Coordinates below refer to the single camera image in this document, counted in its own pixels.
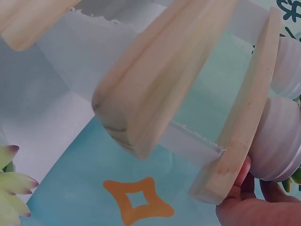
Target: white plastic piece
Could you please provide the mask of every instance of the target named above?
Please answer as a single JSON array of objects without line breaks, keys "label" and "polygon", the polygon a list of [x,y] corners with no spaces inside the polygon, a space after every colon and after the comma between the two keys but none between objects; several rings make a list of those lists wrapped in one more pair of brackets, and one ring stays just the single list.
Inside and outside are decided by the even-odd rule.
[{"label": "white plastic piece", "polygon": [[281,182],[301,164],[301,112],[282,97],[268,98],[249,155],[254,177]]},{"label": "white plastic piece", "polygon": [[280,38],[275,72],[271,87],[277,94],[295,99],[301,94],[301,43]]}]

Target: wooden board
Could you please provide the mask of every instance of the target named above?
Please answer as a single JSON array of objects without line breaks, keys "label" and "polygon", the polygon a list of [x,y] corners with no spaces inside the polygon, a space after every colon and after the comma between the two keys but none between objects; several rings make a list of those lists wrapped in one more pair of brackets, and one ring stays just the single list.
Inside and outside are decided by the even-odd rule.
[{"label": "wooden board", "polygon": [[271,8],[236,101],[217,140],[227,150],[221,158],[200,171],[190,188],[190,194],[200,201],[220,204],[228,195],[248,154],[274,73],[281,20],[280,11]]},{"label": "wooden board", "polygon": [[0,32],[14,50],[29,48],[80,0],[0,0]]},{"label": "wooden board", "polygon": [[93,109],[126,150],[146,159],[219,40],[239,0],[177,0],[100,83]]}]

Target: wooden plank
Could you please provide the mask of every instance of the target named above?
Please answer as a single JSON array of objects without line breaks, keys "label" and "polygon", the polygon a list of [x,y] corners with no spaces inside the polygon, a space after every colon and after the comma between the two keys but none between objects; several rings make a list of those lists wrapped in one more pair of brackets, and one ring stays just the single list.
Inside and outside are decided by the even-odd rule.
[{"label": "wooden plank", "polygon": [[146,159],[219,40],[239,0],[177,0],[133,43],[95,91],[109,134]]},{"label": "wooden plank", "polygon": [[271,8],[245,79],[217,141],[227,150],[221,158],[200,171],[190,188],[190,194],[200,201],[220,204],[228,195],[248,154],[274,73],[281,20],[280,11]]},{"label": "wooden plank", "polygon": [[80,0],[1,0],[0,31],[14,50],[29,48]]},{"label": "wooden plank", "polygon": [[0,32],[29,1],[31,0],[0,0]]}]

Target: artificial plant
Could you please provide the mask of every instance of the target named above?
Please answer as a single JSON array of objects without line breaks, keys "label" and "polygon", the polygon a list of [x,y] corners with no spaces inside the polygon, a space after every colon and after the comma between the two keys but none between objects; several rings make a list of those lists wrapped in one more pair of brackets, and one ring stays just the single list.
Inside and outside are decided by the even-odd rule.
[{"label": "artificial plant", "polygon": [[[301,105],[301,95],[297,97],[295,100],[297,104]],[[299,191],[301,191],[301,166],[291,175],[290,178],[286,179],[285,181],[282,181],[283,188],[286,192],[290,192],[291,190],[291,183],[295,182],[299,185]]]},{"label": "artificial plant", "polygon": [[13,158],[18,146],[0,146],[0,226],[20,226],[19,216],[31,215],[27,205],[17,194],[32,194],[38,182],[22,173],[14,172]]}]

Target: light blue mat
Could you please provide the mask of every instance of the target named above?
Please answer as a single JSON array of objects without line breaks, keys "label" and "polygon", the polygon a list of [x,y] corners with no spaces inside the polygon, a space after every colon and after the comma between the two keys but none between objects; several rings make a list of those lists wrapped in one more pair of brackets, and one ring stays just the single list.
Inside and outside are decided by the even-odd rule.
[{"label": "light blue mat", "polygon": [[[187,195],[198,169],[158,146],[142,162],[123,151],[94,118],[66,150],[28,204],[31,218],[23,226],[122,226],[118,205],[103,187],[105,180],[136,182],[152,177],[158,196],[174,209],[171,218],[147,218],[134,226],[219,225],[215,206]],[[133,207],[146,204],[141,193],[130,194]]]}]

